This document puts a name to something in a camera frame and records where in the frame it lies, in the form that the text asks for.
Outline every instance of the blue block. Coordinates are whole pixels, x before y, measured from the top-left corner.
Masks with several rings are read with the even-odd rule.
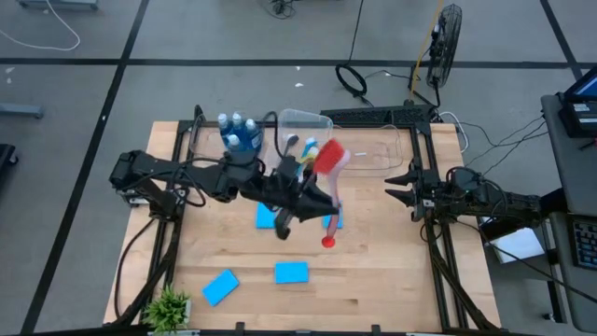
[[[239,285],[239,280],[231,270],[225,270],[214,281],[203,288],[203,296],[214,307],[220,303],[234,288]]]
[[[307,261],[276,262],[276,284],[292,284],[309,282]]]
[[[257,204],[257,214],[255,215],[255,227],[258,229],[273,229],[273,220],[277,213],[270,211],[265,204]]]
[[[332,216],[324,217],[324,220],[323,220],[324,229],[327,229],[327,226],[329,225],[329,220],[331,218],[332,218]],[[344,207],[342,206],[340,208],[340,219],[338,220],[338,229],[342,229],[343,226],[344,226]]]

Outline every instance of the wooden table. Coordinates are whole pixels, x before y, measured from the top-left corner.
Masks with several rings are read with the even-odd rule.
[[[147,152],[169,160],[176,126],[176,122],[155,122]],[[266,139],[273,138],[269,131]],[[462,165],[458,139],[451,124],[433,124],[432,131],[439,172],[444,176],[452,166]],[[361,168],[388,163],[376,158],[379,153],[371,155],[376,151],[383,154],[383,144],[391,147],[394,143],[398,149],[391,165],[401,162],[391,169],[353,171],[355,174],[340,179],[344,228],[338,231],[334,248],[321,247],[325,234],[321,218],[303,223],[294,219],[290,237],[281,241],[273,231],[255,228],[257,204],[240,196],[229,204],[208,199],[203,208],[187,207],[174,288],[191,295],[191,329],[234,329],[236,322],[243,321],[247,329],[261,330],[364,331],[379,324],[383,331],[441,331],[428,249],[419,237],[422,223],[412,223],[411,209],[383,191],[395,187],[385,185],[384,177],[403,175],[408,170],[412,158],[409,132],[334,130],[333,135],[341,143],[369,148],[369,161],[363,163],[361,158],[356,162],[363,163]],[[201,130],[201,153],[221,155],[219,143],[216,130]],[[145,206],[132,209],[123,248],[147,223],[147,213]],[[475,222],[473,218],[461,220]],[[146,280],[156,228],[154,224],[139,238],[124,263],[121,311]],[[499,326],[479,234],[458,225],[452,226],[451,233],[463,287]],[[274,264],[285,260],[308,261],[309,283],[275,285]],[[216,307],[210,307],[201,290],[225,269],[231,269],[241,284]],[[451,290],[444,284],[451,324],[457,326]],[[114,319],[111,294],[104,321]]]

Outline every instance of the fan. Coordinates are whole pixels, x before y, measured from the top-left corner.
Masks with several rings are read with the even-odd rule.
[[[434,89],[443,87],[448,80],[456,54],[462,21],[463,11],[460,7],[446,6],[442,9],[431,34],[426,82]]]

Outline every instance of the concrete floor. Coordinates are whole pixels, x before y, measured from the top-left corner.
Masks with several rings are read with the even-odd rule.
[[[304,0],[295,4],[296,16],[286,21],[268,16],[260,1],[148,2],[133,59],[231,62],[126,67],[36,331],[101,325],[129,214],[107,177],[120,152],[145,148],[154,120],[188,119],[195,104],[201,104],[208,119],[235,109],[257,117],[287,107],[316,112],[362,106],[341,88],[333,66],[301,66],[299,71],[294,66],[301,60],[347,58],[359,1]],[[590,22],[597,3],[548,2],[576,60],[596,62],[597,37],[590,33]],[[539,116],[541,95],[563,91],[575,81],[570,69],[549,66],[566,58],[539,0],[455,3],[464,13],[456,60],[511,63],[509,69],[454,68],[441,90],[440,111],[451,111],[499,139]],[[82,39],[80,47],[69,52],[27,49],[0,36],[0,102],[43,105],[47,110],[41,120],[0,118],[0,143],[14,144],[21,154],[0,199],[0,267],[5,270],[0,273],[0,334],[21,330],[140,4],[102,0],[98,12],[61,10]],[[366,1],[354,58],[416,59],[435,6],[433,1]],[[51,13],[23,9],[14,1],[0,1],[0,29],[33,44],[66,47],[74,40]],[[17,64],[6,58],[18,59]],[[42,64],[24,64],[25,58]],[[104,64],[111,65],[48,64],[55,58],[107,59],[111,61]],[[234,62],[254,59],[296,64]],[[520,68],[523,61],[543,62],[543,68]],[[5,70],[12,67],[8,74]],[[357,70],[364,75],[379,69]],[[386,69],[405,75],[409,70]],[[296,83],[304,86],[297,88]],[[401,78],[372,77],[368,85],[374,105],[401,105],[408,96]],[[421,91],[431,96],[427,88]],[[489,145],[478,130],[466,131],[471,145],[464,158],[470,161]],[[484,171],[505,152],[495,150],[473,168]],[[546,136],[520,146],[489,176],[504,189],[521,193],[544,194],[560,186]],[[504,270],[491,253],[488,262],[505,328],[582,334],[572,325],[541,319],[550,311],[545,283],[523,279],[515,271],[499,272]]]

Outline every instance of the green plant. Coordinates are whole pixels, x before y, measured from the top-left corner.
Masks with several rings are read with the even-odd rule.
[[[160,298],[146,307],[146,318],[143,322],[155,328],[156,334],[176,332],[187,327],[187,300],[190,296],[184,292],[174,293],[172,286],[162,290]]]

